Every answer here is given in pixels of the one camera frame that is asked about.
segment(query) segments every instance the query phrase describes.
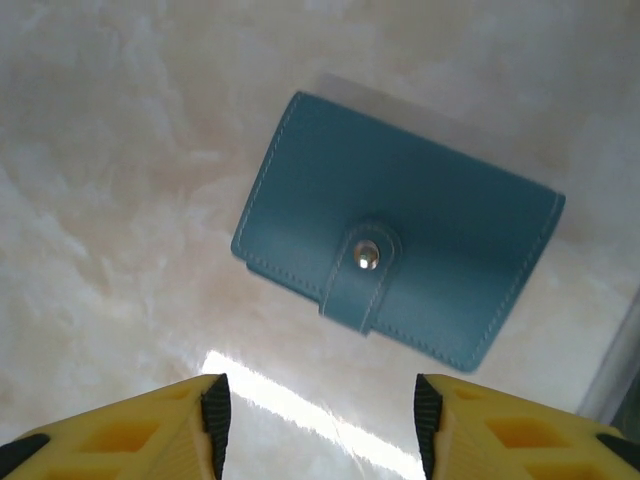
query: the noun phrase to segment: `snap button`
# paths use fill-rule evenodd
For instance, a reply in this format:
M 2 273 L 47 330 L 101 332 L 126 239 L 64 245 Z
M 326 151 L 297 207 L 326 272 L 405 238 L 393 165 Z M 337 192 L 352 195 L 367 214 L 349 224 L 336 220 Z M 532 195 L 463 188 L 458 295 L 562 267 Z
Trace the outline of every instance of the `snap button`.
M 353 258 L 361 269 L 374 270 L 380 263 L 380 249 L 371 240 L 362 240 L 353 250 Z

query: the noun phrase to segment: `card holder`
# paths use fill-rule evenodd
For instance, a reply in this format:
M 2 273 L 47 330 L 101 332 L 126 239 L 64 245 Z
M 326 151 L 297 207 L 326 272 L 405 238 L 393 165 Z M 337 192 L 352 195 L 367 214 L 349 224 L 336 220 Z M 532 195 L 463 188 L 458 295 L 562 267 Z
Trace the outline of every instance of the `card holder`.
M 542 185 L 300 92 L 231 250 L 324 316 L 472 371 L 564 202 Z

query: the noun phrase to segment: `white marble countertop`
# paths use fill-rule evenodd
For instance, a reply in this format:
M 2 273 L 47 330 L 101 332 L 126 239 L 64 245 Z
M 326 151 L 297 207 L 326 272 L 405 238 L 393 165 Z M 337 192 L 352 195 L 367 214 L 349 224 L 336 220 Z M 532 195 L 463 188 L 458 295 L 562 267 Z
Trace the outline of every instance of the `white marble countertop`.
M 477 383 L 575 411 L 640 284 L 640 9 L 615 0 L 6 0 L 0 441 L 201 371 L 227 480 L 420 478 L 418 372 L 229 243 L 291 95 L 567 195 Z

